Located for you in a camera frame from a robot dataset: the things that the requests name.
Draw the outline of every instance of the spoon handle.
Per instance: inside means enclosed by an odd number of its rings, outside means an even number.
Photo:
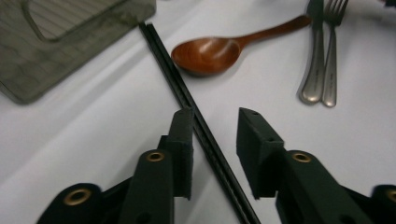
[[[311,19],[305,15],[294,18],[278,26],[259,31],[250,35],[243,35],[234,38],[242,47],[246,44],[259,39],[269,38],[276,35],[284,35],[296,30],[299,30],[311,23]]]

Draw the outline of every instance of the white table surface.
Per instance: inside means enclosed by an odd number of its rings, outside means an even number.
[[[206,35],[242,35],[305,12],[306,0],[159,0],[152,22],[167,50]],[[327,26],[324,26],[328,40]],[[274,199],[255,201],[236,156],[239,107],[261,113],[286,142],[318,157],[338,182],[369,196],[396,184],[396,9],[350,0],[338,37],[338,104],[304,105],[297,90],[311,31],[246,47],[225,73],[181,75],[262,223],[280,223]],[[179,110],[138,29],[37,102],[0,95],[0,223],[36,223],[61,190],[109,189],[134,173]],[[175,223],[238,223],[193,138],[192,198],[176,199]]]

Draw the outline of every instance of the gray tray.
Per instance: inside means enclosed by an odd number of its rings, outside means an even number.
[[[155,0],[0,0],[0,91],[32,103],[155,10]]]

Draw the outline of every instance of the wooden spoon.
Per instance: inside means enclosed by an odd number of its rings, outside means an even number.
[[[238,59],[245,45],[259,39],[283,35],[305,27],[311,22],[299,16],[276,27],[238,37],[204,37],[182,43],[172,50],[174,62],[194,75],[207,77],[223,72]]]

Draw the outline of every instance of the knife handle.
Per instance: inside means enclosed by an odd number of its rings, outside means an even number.
[[[300,99],[307,104],[320,101],[324,85],[324,47],[323,30],[313,29],[313,51],[311,64],[305,84],[300,93]]]
[[[329,49],[324,72],[322,103],[334,107],[337,103],[337,44],[334,27],[330,28]]]

